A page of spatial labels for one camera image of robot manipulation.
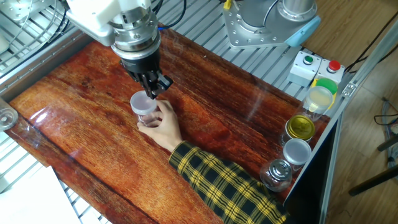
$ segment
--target glass jar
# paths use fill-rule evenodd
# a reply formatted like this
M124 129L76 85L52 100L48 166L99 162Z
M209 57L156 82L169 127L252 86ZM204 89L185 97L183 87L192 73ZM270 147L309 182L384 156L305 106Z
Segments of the glass jar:
M318 120L333 103L333 95L323 86L309 89L303 102L304 114L312 121Z
M287 161L276 159L261 167L260 179L269 190L281 192L292 183L292 169Z
M284 146L291 139L303 139L307 143L315 134L315 125L304 115L295 115L285 124L285 131L280 136L280 145Z
M283 158L292 168L292 174L296 173L311 157L311 147L302 139L287 141L283 149Z
M148 126L151 122L158 119L155 115L157 111L156 100L149 98L145 91L138 91L130 99L131 109L137 116L138 122Z

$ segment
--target red button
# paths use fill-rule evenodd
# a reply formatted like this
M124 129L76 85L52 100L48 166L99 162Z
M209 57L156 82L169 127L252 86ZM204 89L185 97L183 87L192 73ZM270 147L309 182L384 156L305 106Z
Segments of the red button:
M329 62L330 70L337 71L341 68L341 65L338 61L331 61Z

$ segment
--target wooden floor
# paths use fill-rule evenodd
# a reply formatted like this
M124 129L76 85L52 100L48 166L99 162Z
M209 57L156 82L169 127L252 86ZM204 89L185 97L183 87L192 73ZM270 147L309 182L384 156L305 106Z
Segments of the wooden floor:
M316 3L322 22L304 46L345 66L361 55L398 11L397 0L316 0Z
M384 96L398 105L398 52L381 62L348 105L326 223L398 223L398 182L389 180L355 197L348 190L387 169L384 128L373 121Z

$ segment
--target human arm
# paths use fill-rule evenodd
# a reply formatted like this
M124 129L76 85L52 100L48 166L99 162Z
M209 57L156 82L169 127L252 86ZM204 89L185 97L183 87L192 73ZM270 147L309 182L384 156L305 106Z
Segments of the human arm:
M291 222L283 206L241 166L182 141L170 104L161 101L158 105L162 112L162 121L154 124L158 127L139 124L139 130L172 152L170 165L224 223Z

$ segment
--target human hand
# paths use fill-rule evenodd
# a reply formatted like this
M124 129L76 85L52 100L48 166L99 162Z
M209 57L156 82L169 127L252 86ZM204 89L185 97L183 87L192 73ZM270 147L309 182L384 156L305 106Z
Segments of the human hand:
M145 127L144 124L138 123L138 130L151 137L158 145L173 152L182 142L177 115L174 113L170 102L162 100L156 101L156 103L160 111L155 112L155 115L162 120L149 123L149 127Z

